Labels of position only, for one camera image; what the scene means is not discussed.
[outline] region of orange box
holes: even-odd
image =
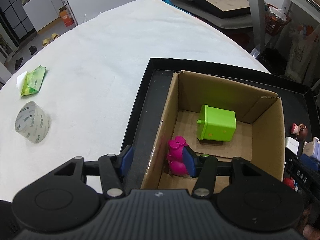
[[[73,19],[69,17],[68,12],[67,12],[67,8],[65,6],[60,8],[59,11],[60,11],[59,16],[63,20],[66,27],[68,27],[74,23]]]

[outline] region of floor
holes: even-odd
[[[23,66],[29,59],[31,59],[35,54],[37,54],[42,49],[42,41],[46,38],[50,38],[53,33],[57,33],[59,35],[62,35],[63,33],[66,33],[67,31],[73,29],[76,25],[73,24],[69,27],[66,27],[62,20],[58,20],[55,22],[53,26],[51,26],[49,29],[47,27],[44,27],[42,30],[40,30],[40,34],[38,33],[33,40],[31,40],[29,43],[27,43],[23,48],[20,48],[18,52],[16,52],[12,59],[8,62],[6,62],[4,65],[6,68],[14,74],[16,70],[14,69],[16,60],[23,57],[22,63],[20,65]],[[29,48],[31,46],[35,46],[37,48],[37,51],[35,54],[31,55]]]

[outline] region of orange basket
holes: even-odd
[[[272,4],[267,3],[267,5],[278,9],[276,6],[273,6]],[[276,36],[279,32],[281,32],[284,26],[291,22],[291,18],[289,17],[289,15],[286,14],[286,16],[287,19],[284,22],[278,22],[271,16],[266,15],[266,33],[270,34],[271,36]]]

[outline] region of white bag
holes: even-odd
[[[302,83],[307,68],[314,70],[319,51],[320,25],[308,36],[292,32],[292,45],[285,76]]]

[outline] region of metal pole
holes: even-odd
[[[252,18],[254,46],[251,55],[256,58],[265,49],[265,8],[264,0],[248,0]]]

